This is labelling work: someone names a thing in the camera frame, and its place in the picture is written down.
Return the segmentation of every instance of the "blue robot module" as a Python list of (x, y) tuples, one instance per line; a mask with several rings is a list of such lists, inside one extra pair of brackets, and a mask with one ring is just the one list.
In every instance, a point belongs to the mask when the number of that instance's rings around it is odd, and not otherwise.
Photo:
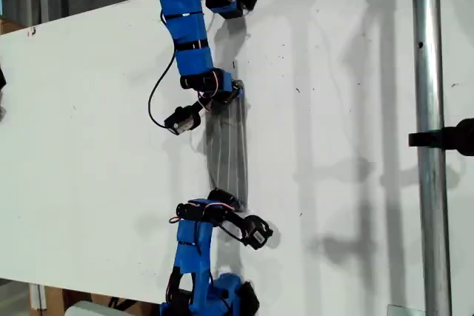
[[(160, 305), (161, 316), (253, 316), (259, 308), (258, 298), (250, 283), (243, 283), (238, 275), (226, 273), (213, 280), (210, 271), (210, 244), (214, 227), (250, 245), (262, 248), (273, 231), (268, 223), (256, 215), (245, 218), (237, 215), (237, 199), (231, 194), (214, 189), (207, 199), (196, 199), (179, 204), (171, 223), (178, 223), (178, 247), (173, 271), (166, 291), (166, 303)], [(229, 221), (240, 229), (241, 236), (223, 227)], [(191, 274), (193, 289), (179, 288), (181, 278)]]
[[(196, 103), (178, 107), (164, 121), (164, 126), (159, 124), (175, 135), (194, 130), (201, 123), (199, 113), (202, 109), (208, 110), (213, 103), (229, 104), (240, 95), (242, 89), (241, 82), (234, 81), (230, 73), (213, 65), (201, 1), (160, 0), (161, 20), (170, 31), (175, 46), (174, 54), (181, 76), (181, 87), (198, 92)], [(204, 1), (208, 9), (225, 19), (243, 16), (244, 11), (251, 11), (257, 2), (257, 0)]]

